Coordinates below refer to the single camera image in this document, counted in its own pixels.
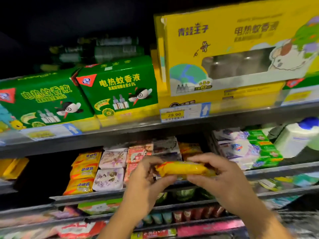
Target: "forearm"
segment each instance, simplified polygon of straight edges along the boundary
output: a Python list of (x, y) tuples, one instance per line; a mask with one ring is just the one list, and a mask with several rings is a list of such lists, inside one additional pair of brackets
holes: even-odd
[(99, 234), (98, 239), (127, 239), (138, 224), (133, 214), (127, 213), (123, 207), (111, 217), (109, 223)]
[(278, 221), (274, 213), (258, 200), (249, 206), (241, 216), (251, 238), (291, 239), (288, 230)]

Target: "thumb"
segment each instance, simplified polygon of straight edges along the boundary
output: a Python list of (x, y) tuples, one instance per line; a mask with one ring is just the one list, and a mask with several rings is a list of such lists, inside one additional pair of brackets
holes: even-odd
[(210, 178), (202, 175), (187, 175), (187, 180), (216, 196), (219, 192), (219, 183), (215, 177)]
[(150, 192), (151, 195), (156, 197), (159, 195), (159, 193), (163, 192), (166, 187), (173, 184), (177, 180), (176, 175), (169, 175), (160, 178), (157, 180), (154, 184), (151, 185)]

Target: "white arrow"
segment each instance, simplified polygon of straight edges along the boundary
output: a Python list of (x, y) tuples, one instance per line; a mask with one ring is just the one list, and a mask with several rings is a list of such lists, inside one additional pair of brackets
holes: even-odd
[(69, 130), (74, 132), (75, 134), (79, 133), (76, 128), (69, 126)]
[(206, 116), (208, 110), (208, 105), (205, 105), (205, 107), (203, 108), (203, 116)]

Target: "hand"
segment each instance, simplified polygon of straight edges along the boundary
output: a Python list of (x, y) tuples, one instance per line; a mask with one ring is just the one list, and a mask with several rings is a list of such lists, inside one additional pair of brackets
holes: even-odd
[(120, 209), (133, 217), (136, 223), (149, 214), (159, 193), (177, 179), (177, 176), (165, 176), (153, 183), (152, 166), (162, 163), (164, 161), (159, 157), (146, 156), (130, 175)]
[(266, 208), (235, 162), (213, 153), (189, 157), (187, 161), (209, 163), (218, 170), (219, 175), (216, 177), (188, 175), (187, 180), (214, 195), (218, 203), (229, 212), (241, 217), (249, 209)]

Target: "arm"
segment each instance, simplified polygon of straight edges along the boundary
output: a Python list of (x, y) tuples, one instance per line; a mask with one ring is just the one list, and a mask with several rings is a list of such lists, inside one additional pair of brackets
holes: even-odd
[(251, 238), (293, 238), (256, 196), (236, 163), (213, 153), (190, 157), (188, 161), (209, 163), (218, 169), (216, 177), (189, 175), (187, 179), (210, 192), (221, 206), (239, 216), (247, 227)]
[(167, 176), (153, 183), (152, 166), (163, 162), (158, 157), (149, 156), (139, 162), (130, 176), (121, 205), (98, 239), (127, 239), (135, 226), (149, 214), (159, 193), (177, 179), (176, 176)]

